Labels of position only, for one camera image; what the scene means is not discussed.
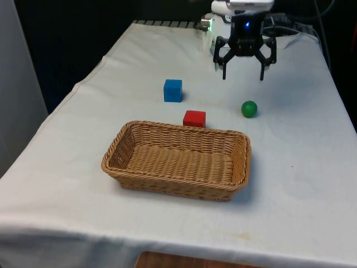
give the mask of red cube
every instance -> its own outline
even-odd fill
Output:
[[[206,112],[186,111],[184,126],[206,127]]]

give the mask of toy block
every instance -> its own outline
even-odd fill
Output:
[[[206,127],[206,112],[186,111],[184,126]]]
[[[163,86],[163,100],[165,102],[181,102],[182,101],[182,80],[165,81]]]

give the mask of green ball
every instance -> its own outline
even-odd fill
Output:
[[[258,111],[258,106],[255,102],[252,102],[251,100],[246,101],[245,103],[242,104],[242,114],[245,117],[253,117],[257,114]]]

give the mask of wicker basket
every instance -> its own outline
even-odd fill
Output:
[[[249,138],[237,131],[132,121],[102,169],[123,188],[229,201],[249,178]]]

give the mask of wooden floor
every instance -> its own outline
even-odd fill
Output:
[[[147,251],[139,255],[135,268],[258,268],[258,267]]]

